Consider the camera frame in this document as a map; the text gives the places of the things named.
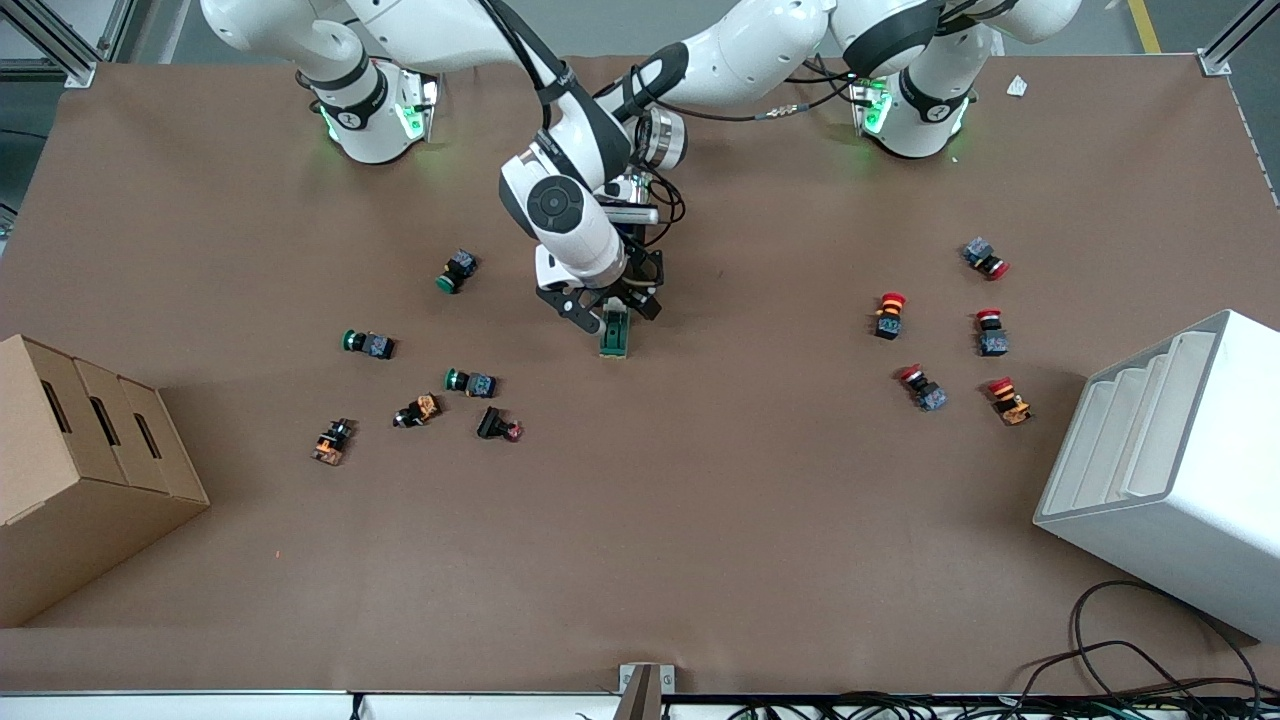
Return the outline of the white stepped rack box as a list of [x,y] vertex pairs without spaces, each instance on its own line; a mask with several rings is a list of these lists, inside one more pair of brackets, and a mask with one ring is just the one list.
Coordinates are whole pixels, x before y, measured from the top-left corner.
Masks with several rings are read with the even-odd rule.
[[1280,644],[1280,331],[1225,309],[1091,375],[1033,521]]

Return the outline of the grey metal bracket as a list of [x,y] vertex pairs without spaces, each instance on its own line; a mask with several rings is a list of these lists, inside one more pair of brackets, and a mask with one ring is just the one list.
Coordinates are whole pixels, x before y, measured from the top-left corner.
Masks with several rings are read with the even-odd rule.
[[666,696],[676,691],[673,664],[622,664],[618,680],[620,701],[612,720],[672,720]]

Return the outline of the brown cardboard box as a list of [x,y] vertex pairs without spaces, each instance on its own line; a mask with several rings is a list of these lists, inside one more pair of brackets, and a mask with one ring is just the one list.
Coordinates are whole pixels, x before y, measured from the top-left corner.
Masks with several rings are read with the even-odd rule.
[[0,341],[0,629],[209,505],[155,388],[23,334]]

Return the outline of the aluminium frame profile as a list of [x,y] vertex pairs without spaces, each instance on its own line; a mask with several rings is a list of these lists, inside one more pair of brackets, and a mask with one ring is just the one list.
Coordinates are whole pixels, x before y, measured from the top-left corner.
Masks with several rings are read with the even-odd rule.
[[1202,74],[1230,76],[1231,56],[1276,18],[1280,18],[1280,0],[1248,0],[1206,47],[1197,49]]
[[0,79],[87,88],[97,65],[127,59],[140,0],[0,0]]

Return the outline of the silver base connector bracket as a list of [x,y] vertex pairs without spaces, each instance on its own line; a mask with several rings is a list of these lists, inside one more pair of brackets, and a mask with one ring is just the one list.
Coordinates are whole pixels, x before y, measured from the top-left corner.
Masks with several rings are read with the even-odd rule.
[[396,113],[411,143],[430,140],[439,90],[440,82],[435,76],[399,70]]

